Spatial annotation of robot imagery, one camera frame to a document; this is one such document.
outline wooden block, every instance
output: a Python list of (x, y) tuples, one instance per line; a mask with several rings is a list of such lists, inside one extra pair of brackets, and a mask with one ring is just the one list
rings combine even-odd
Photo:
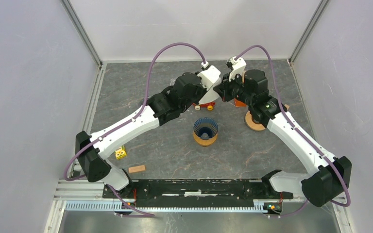
[(145, 171), (145, 170), (146, 170), (145, 165), (133, 166), (133, 167), (128, 168), (129, 173), (140, 172), (140, 171)]

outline yellow toy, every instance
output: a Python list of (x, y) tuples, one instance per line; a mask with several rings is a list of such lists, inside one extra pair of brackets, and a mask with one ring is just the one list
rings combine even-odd
[(115, 151), (115, 158), (117, 160), (120, 160), (120, 159), (123, 159), (127, 156), (127, 153), (126, 153), (126, 150), (125, 150), (125, 146), (122, 145), (122, 147), (118, 148), (116, 151)]

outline white wall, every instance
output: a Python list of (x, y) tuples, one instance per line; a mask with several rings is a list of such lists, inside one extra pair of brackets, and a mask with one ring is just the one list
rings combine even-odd
[[(253, 44), (289, 58), (320, 0), (71, 0), (105, 61), (150, 61), (165, 45), (188, 42), (208, 59), (238, 55)], [(246, 58), (262, 58), (261, 50)], [(172, 48), (160, 60), (199, 60)]]
[(318, 141), (353, 164), (356, 232), (373, 232), (373, 1), (330, 1), (295, 61)]
[(43, 232), (95, 76), (60, 1), (0, 0), (0, 233)]

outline blue bowl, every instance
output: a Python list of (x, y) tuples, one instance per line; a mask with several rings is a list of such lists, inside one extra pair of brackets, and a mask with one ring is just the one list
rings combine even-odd
[(208, 140), (215, 137), (218, 133), (217, 123), (209, 118), (203, 117), (198, 119), (194, 124), (194, 133), (202, 140)]

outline gray tabletop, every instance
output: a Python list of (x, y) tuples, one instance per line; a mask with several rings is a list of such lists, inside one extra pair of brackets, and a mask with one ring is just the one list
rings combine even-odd
[[(224, 61), (210, 62), (222, 74), (228, 72)], [(139, 107), (145, 91), (150, 63), (108, 64), (102, 83), (92, 132), (104, 129), (128, 116)], [(296, 121), (311, 133), (300, 93), (290, 67), (285, 60), (274, 61), (277, 85), (283, 103)], [(270, 94), (275, 96), (271, 70), (264, 60), (247, 61), (248, 69), (266, 73)], [(184, 72), (200, 70), (200, 62), (161, 62), (155, 64), (151, 76), (150, 96), (162, 91)], [(244, 116), (247, 107), (235, 107), (232, 102), (216, 101), (213, 111), (196, 111), (191, 106), (178, 119), (146, 132), (125, 144), (128, 157), (116, 166), (128, 169), (145, 165), (146, 171), (132, 173), (132, 179), (168, 178), (260, 178), (275, 169), (305, 172), (298, 158), (268, 130), (249, 129)], [(199, 146), (193, 139), (193, 124), (201, 117), (214, 119), (219, 127), (217, 141), (209, 147)]]

